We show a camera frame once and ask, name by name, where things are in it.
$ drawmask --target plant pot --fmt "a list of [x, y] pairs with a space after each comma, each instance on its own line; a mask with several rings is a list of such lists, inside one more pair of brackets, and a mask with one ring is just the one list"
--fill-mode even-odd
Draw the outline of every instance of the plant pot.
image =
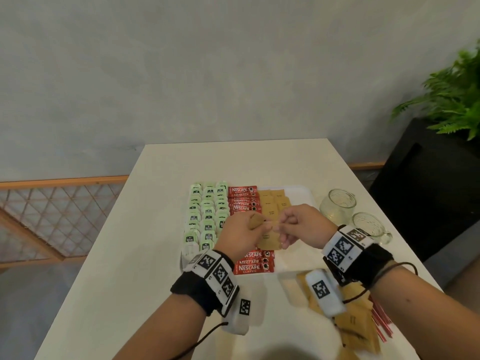
[[413, 119], [369, 189], [425, 261], [480, 219], [480, 138]]

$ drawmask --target person's right hand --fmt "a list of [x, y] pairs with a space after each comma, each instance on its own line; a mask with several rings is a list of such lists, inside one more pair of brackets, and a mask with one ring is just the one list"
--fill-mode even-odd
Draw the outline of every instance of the person's right hand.
[[285, 208], [279, 224], [273, 231], [280, 233], [282, 248], [286, 249], [298, 239], [314, 248], [322, 249], [337, 230], [337, 225], [307, 204]]

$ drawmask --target green plant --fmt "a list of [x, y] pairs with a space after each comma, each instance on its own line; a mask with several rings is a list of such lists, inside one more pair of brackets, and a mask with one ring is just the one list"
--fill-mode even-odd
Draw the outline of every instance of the green plant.
[[476, 50], [460, 51], [453, 66], [430, 74], [423, 83], [428, 92], [399, 104], [392, 117], [412, 105], [424, 104], [427, 119], [436, 122], [429, 129], [438, 134], [469, 130], [467, 140], [472, 140], [478, 135], [480, 124], [480, 40]]

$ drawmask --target glass mug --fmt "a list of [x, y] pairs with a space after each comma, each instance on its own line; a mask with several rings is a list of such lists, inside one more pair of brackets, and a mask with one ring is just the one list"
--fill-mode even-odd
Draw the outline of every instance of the glass mug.
[[355, 195], [336, 188], [321, 201], [320, 212], [335, 225], [348, 225], [356, 205]]
[[352, 224], [357, 229], [362, 229], [378, 244], [388, 244], [393, 236], [385, 229], [378, 218], [367, 212], [358, 212], [352, 217]]

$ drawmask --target table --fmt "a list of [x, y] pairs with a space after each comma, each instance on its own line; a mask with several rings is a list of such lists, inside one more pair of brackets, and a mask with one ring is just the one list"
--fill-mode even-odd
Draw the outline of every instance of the table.
[[[213, 157], [209, 169], [203, 158]], [[396, 260], [409, 261], [438, 288], [413, 251], [326, 138], [146, 145], [40, 347], [36, 360], [111, 359], [170, 293], [180, 274], [181, 233], [189, 185], [304, 185], [319, 204], [332, 188], [357, 197], [357, 212], [378, 217], [393, 234]], [[295, 273], [244, 275], [259, 305], [246, 336], [218, 329], [194, 359], [334, 359], [340, 337], [307, 308]], [[207, 318], [203, 334], [219, 323]], [[393, 326], [386, 359], [416, 359]]]

